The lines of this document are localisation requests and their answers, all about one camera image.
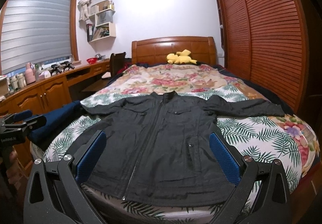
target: wooden chair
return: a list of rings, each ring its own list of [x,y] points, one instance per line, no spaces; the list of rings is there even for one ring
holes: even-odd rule
[[[125,54],[125,52],[111,54],[109,58],[109,71],[111,73],[111,77],[114,77],[120,69],[124,68]]]
[[[120,69],[124,68],[125,54],[125,52],[111,54],[109,59],[109,71],[111,73],[111,77],[115,76]],[[93,84],[83,89],[82,92],[97,92],[104,89],[111,77],[105,79],[100,78],[98,81],[95,81]]]

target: bed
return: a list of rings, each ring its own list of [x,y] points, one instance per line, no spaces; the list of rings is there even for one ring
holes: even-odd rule
[[[188,49],[191,57],[202,64],[157,65],[164,63],[169,53]],[[211,66],[216,64],[216,49],[212,37],[167,37],[132,43],[132,63],[145,63],[148,68],[132,65],[123,76],[108,87],[84,99],[82,105],[109,105],[121,98],[176,91],[180,95],[208,99],[217,94],[227,101],[265,98],[242,80],[220,73]],[[98,117],[81,116],[71,123],[43,152],[31,145],[34,158],[56,161],[63,157],[72,142]],[[228,143],[243,155],[256,161],[282,160],[290,191],[293,192],[301,178],[319,161],[319,145],[310,126],[295,115],[281,117],[229,118],[219,117],[220,127]],[[255,183],[244,208],[248,211],[259,189]],[[208,223],[220,210],[222,203],[204,207],[155,207],[133,201],[123,201],[83,185],[95,207],[109,220],[125,223]]]

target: metal screw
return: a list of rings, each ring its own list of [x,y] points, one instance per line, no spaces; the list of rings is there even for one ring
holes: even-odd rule
[[[69,161],[72,158],[72,155],[67,154],[64,156],[64,161]]]
[[[251,162],[253,160],[253,158],[249,155],[244,156],[244,160],[247,162]]]
[[[37,158],[37,159],[35,160],[35,164],[36,164],[36,165],[38,165],[40,162],[41,162],[41,158]]]
[[[275,164],[277,164],[277,165],[281,165],[281,164],[282,164],[281,160],[279,160],[279,159],[275,159],[275,160],[274,160],[274,162],[275,162]]]

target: wooden window frame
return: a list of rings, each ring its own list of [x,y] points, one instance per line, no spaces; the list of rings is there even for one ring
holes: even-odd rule
[[[76,40],[76,1],[70,0],[70,14],[69,14],[69,33],[70,33],[70,48],[71,54],[74,56],[74,60],[78,61],[78,50],[77,50],[77,40]],[[2,25],[4,20],[5,10],[7,8],[8,0],[5,2],[1,9],[0,14],[0,51],[1,51],[1,33]],[[1,55],[0,55],[0,75],[1,75]]]

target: blue gripper pad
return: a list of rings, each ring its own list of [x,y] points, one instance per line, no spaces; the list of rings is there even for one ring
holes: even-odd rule
[[[13,120],[15,122],[23,121],[23,120],[25,120],[27,118],[30,118],[32,115],[33,115],[33,112],[31,110],[25,110],[25,111],[16,113],[13,116]]]
[[[239,166],[215,133],[209,136],[209,146],[227,180],[237,186],[240,182]]]
[[[92,144],[87,149],[84,156],[80,159],[76,166],[75,179],[78,184],[84,183],[89,179],[97,161],[99,160],[103,150],[106,147],[107,139],[105,132],[96,132],[96,134],[92,138],[94,138],[96,135],[98,136],[92,142]]]

